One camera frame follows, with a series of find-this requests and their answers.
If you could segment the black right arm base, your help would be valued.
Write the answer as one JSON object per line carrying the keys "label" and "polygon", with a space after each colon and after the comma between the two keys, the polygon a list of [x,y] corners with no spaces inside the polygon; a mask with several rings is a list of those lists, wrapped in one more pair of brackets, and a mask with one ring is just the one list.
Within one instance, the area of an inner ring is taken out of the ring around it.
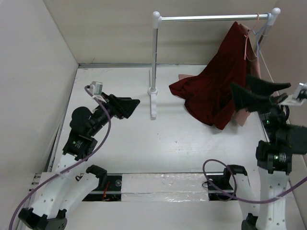
{"label": "black right arm base", "polygon": [[[224,167],[224,170],[222,172],[209,172],[207,173],[207,176],[209,180],[207,180],[203,185],[206,184],[205,187],[208,189],[209,201],[235,200],[235,187],[230,184],[230,179],[232,178],[232,176],[226,167]],[[212,186],[210,182],[214,183],[217,187],[227,193],[228,196],[215,189],[215,187]]]}

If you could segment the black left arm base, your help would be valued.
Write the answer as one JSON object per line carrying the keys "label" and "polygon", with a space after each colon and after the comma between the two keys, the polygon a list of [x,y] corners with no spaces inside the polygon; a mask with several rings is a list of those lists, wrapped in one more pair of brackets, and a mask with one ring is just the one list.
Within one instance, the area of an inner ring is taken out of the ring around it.
{"label": "black left arm base", "polygon": [[90,192],[83,201],[121,201],[122,174],[108,174],[107,170],[96,165],[88,167],[86,172],[94,173],[99,182],[98,187]]}

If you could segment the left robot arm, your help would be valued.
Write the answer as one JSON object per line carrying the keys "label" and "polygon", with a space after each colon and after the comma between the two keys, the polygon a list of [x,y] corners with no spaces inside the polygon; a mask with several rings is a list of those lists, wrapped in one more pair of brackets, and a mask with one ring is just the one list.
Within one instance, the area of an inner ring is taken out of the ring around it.
{"label": "left robot arm", "polygon": [[101,94],[98,106],[76,108],[71,115],[68,140],[63,147],[55,178],[45,181],[40,197],[27,208],[22,208],[18,218],[32,230],[63,230],[67,214],[93,190],[107,186],[107,171],[99,166],[86,164],[101,145],[94,136],[110,119],[128,119],[140,100]]}

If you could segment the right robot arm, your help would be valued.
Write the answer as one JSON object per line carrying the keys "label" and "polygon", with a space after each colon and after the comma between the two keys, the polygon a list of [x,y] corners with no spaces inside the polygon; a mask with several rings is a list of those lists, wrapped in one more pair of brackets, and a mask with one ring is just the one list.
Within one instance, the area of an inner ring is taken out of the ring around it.
{"label": "right robot arm", "polygon": [[284,193],[292,171],[292,156],[307,153],[307,128],[287,123],[289,106],[300,106],[307,100],[307,85],[299,84],[293,95],[274,96],[290,83],[272,83],[252,75],[246,76],[248,88],[233,83],[231,90],[235,109],[258,112],[268,141],[259,141],[256,148],[260,175],[260,201],[254,202],[247,171],[243,166],[227,165],[221,178],[223,186],[233,188],[239,201],[243,230],[284,230]]}

